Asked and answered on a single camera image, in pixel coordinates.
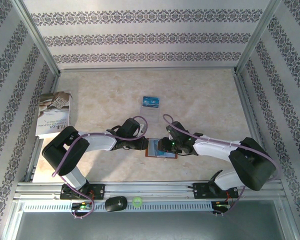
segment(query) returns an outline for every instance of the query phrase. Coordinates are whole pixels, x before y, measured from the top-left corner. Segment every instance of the computer mouse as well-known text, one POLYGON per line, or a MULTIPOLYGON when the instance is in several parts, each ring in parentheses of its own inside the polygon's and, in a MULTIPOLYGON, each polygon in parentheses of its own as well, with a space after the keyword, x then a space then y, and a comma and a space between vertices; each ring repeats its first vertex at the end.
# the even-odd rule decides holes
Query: computer mouse
POLYGON ((126 209, 128 201, 124 196, 115 196, 107 199, 104 205, 107 212, 115 212, 126 209))

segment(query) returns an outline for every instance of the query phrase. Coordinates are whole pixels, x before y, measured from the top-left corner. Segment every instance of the patterned wall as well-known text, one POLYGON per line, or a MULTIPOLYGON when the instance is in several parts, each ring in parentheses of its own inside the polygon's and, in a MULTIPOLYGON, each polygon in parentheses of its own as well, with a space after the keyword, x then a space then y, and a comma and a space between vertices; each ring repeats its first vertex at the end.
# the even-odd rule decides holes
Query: patterned wall
POLYGON ((234 67, 269 0, 24 0, 60 69, 234 67))
POLYGON ((0 236, 35 144, 37 105, 54 75, 9 0, 0 0, 0 236))
POLYGON ((300 232, 300 0, 280 3, 241 77, 300 232))

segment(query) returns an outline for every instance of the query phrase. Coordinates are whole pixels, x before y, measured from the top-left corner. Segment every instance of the marble-patterned surface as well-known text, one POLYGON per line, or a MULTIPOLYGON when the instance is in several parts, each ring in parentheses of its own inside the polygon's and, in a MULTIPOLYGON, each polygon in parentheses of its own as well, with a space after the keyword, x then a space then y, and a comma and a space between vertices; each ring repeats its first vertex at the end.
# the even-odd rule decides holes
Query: marble-patterned surface
MULTIPOLYGON (((224 140, 250 136, 231 70, 97 71, 62 73, 58 91, 73 96, 71 122, 84 132, 103 132, 140 113, 143 96, 160 97, 160 114, 170 114, 191 133, 224 140)), ((149 123, 149 138, 167 137, 166 123, 149 123)), ((45 139, 45 146, 50 139, 45 139)), ((145 157, 144 151, 93 151, 77 165, 89 181, 208 180, 231 164, 208 156, 145 157)), ((40 156, 33 182, 59 182, 40 156)))

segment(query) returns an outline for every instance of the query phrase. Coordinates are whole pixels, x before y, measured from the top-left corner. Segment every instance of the metal bracket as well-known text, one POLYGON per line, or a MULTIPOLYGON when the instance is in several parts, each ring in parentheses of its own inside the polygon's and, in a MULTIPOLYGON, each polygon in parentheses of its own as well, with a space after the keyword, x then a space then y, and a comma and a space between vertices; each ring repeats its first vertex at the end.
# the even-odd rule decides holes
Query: metal bracket
MULTIPOLYGON (((87 193, 93 192, 94 200, 103 200, 105 196, 105 184, 90 184, 87 193)), ((86 198, 73 192, 67 184, 63 184, 60 193, 61 200, 87 200, 86 198)))
POLYGON ((211 192, 210 185, 208 182, 196 182, 192 184, 192 187, 189 186, 188 188, 193 189, 194 199, 227 199, 228 195, 236 199, 239 196, 236 187, 229 188, 227 191, 220 190, 215 194, 211 192))

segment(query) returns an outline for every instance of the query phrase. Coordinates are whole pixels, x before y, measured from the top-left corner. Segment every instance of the robotic arm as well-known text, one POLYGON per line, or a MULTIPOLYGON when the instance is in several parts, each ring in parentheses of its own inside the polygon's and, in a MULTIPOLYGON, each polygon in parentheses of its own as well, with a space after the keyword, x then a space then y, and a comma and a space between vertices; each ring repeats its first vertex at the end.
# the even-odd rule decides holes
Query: robotic arm
POLYGON ((43 149, 42 155, 56 174, 74 189, 87 195, 92 187, 77 168, 83 154, 94 150, 145 150, 148 148, 148 140, 144 134, 140 135, 141 131, 140 124, 134 118, 127 119, 122 126, 100 133, 78 132, 73 126, 68 126, 43 149), (67 151, 65 145, 71 146, 71 149, 67 151))
POLYGON ((210 138, 201 133, 190 134, 192 135, 190 136, 185 134, 189 132, 178 121, 169 124, 166 130, 170 136, 160 139, 158 150, 176 154, 185 152, 186 155, 211 156, 232 164, 232 169, 218 171, 209 181, 209 191, 214 195, 243 185, 259 191, 276 170, 275 165, 265 157, 243 149, 250 148, 268 156, 262 147, 250 137, 242 141, 230 142, 210 138))
MULTIPOLYGON (((53 176, 59 174, 69 184, 69 189, 67 186, 62 188, 64 196, 69 196, 64 199, 84 199, 82 194, 90 196, 91 192, 97 192, 93 184, 90 184, 76 167, 85 152, 148 148, 145 132, 139 135, 141 126, 134 118, 127 119, 122 126, 115 126, 102 133, 78 132, 73 126, 68 126, 43 149, 42 155, 55 170, 53 176), (66 150, 64 145, 70 146, 69 149, 66 150)), ((206 155, 232 164, 233 169, 220 170, 209 181, 208 191, 213 196, 243 185, 259 191, 278 169, 275 162, 252 138, 227 142, 209 138, 201 133, 190 134, 178 121, 166 122, 169 124, 166 129, 170 137, 160 139, 158 150, 176 154, 185 152, 187 155, 206 155)))

